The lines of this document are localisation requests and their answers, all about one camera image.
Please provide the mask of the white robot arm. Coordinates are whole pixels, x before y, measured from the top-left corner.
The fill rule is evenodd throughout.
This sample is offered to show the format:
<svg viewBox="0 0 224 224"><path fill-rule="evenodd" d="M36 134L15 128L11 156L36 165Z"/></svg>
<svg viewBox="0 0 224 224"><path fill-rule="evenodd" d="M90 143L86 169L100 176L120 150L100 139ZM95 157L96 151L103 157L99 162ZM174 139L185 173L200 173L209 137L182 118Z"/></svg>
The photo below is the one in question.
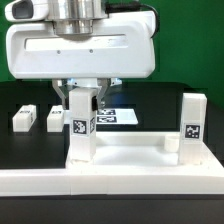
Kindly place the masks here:
<svg viewBox="0 0 224 224"><path fill-rule="evenodd" d="M5 7L10 73L17 79L69 80L102 98L115 78L155 69L154 8L134 1L13 0Z"/></svg>

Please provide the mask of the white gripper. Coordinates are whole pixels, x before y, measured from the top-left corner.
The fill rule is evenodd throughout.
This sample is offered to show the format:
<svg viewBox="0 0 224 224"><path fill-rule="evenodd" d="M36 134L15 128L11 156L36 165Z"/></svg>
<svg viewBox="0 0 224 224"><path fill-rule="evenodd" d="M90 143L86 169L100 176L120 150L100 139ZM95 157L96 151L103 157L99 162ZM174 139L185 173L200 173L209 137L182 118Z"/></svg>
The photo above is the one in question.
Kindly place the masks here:
<svg viewBox="0 0 224 224"><path fill-rule="evenodd" d="M111 79L140 78L155 69L156 10L137 1L13 0L5 7L10 73L53 79L64 110L67 78L98 78L92 110L105 106Z"/></svg>

